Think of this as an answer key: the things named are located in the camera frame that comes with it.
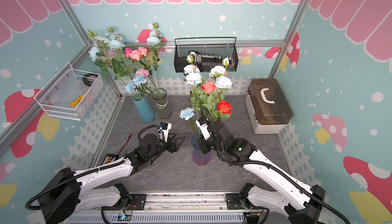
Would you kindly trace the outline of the purple glass vase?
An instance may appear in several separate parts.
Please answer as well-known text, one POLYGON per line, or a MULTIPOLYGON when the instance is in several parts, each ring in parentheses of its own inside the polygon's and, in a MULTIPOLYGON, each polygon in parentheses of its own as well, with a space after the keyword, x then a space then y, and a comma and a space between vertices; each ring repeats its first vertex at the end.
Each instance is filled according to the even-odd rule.
POLYGON ((211 153, 203 154, 199 148, 200 134, 194 134, 191 138, 193 151, 193 161, 198 166, 206 166, 211 161, 211 153))

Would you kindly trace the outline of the single blue flower stem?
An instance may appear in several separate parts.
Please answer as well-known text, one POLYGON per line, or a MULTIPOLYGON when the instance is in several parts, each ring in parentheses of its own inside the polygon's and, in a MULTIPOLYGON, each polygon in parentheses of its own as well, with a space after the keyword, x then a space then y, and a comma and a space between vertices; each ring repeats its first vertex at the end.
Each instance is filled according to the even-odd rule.
POLYGON ((195 117, 195 110, 193 108, 185 108, 180 111, 179 117, 185 121, 189 122, 190 128, 195 132, 198 133, 198 127, 196 125, 195 117))

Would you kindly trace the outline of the white flower stem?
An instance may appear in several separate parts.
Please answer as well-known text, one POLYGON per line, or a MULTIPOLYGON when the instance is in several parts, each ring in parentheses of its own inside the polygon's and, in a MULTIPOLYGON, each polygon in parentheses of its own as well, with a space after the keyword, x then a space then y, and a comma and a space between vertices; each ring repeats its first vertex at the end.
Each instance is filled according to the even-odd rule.
POLYGON ((222 65, 215 66, 209 73, 209 77, 215 80, 215 86, 218 88, 220 100, 224 100, 226 92, 233 88, 231 79, 227 77, 229 64, 230 58, 226 57, 222 60, 222 65))

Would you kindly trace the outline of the pale blue flower stem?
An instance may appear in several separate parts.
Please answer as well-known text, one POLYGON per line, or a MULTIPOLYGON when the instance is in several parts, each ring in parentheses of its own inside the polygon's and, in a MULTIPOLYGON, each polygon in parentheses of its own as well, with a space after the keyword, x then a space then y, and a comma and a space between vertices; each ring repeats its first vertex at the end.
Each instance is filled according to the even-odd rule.
POLYGON ((199 117, 197 110, 197 88, 202 83, 202 75, 195 65, 194 57, 192 55, 188 55, 186 61, 188 62, 188 65, 184 67, 185 83, 192 86, 191 103, 197 117, 199 117))

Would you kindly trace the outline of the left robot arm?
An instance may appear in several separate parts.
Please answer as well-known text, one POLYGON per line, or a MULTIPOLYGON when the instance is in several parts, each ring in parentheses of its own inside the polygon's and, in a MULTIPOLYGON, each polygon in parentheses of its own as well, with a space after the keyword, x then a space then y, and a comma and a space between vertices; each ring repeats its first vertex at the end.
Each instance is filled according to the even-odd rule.
POLYGON ((123 184, 101 186, 140 172, 166 151, 179 151, 184 140, 175 133, 169 133, 164 139, 148 134, 139 140, 134 151, 111 163, 80 171, 72 171, 69 167, 62 169, 40 193, 26 202, 25 208, 40 210, 47 224, 59 224, 87 209, 126 209, 134 201, 123 184))

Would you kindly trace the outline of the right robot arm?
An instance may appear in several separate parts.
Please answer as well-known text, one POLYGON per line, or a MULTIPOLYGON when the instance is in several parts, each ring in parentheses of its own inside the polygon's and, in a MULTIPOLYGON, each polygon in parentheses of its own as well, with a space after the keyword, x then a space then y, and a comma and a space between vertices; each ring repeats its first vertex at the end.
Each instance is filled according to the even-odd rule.
POLYGON ((289 219, 292 224, 318 224, 323 209, 327 209, 344 223, 349 220, 324 201, 325 191, 318 185, 309 186, 271 162, 255 145, 243 138, 235 138, 226 125, 197 120, 202 133, 199 147, 202 153, 211 150, 230 166, 240 166, 269 184, 274 191, 246 184, 239 196, 246 209, 264 207, 289 219))

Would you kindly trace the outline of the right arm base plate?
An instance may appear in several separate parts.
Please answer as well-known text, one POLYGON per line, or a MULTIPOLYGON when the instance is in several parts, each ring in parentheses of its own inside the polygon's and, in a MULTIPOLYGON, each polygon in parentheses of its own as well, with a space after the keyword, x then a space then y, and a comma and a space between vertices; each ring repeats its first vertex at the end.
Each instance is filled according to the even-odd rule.
POLYGON ((225 202, 229 210, 265 210, 264 207, 251 204, 250 201, 240 196, 239 193, 227 193, 225 195, 225 202))

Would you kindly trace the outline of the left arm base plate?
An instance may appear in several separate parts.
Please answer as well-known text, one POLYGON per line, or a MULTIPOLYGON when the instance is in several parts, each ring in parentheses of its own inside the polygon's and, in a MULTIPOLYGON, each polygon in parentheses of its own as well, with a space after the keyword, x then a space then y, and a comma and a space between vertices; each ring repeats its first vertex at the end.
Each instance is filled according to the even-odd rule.
POLYGON ((115 204, 111 207, 103 207, 105 211, 123 211, 125 209, 126 212, 130 212, 131 210, 144 210, 146 200, 146 194, 131 194, 128 200, 123 200, 123 197, 120 199, 119 204, 115 204))

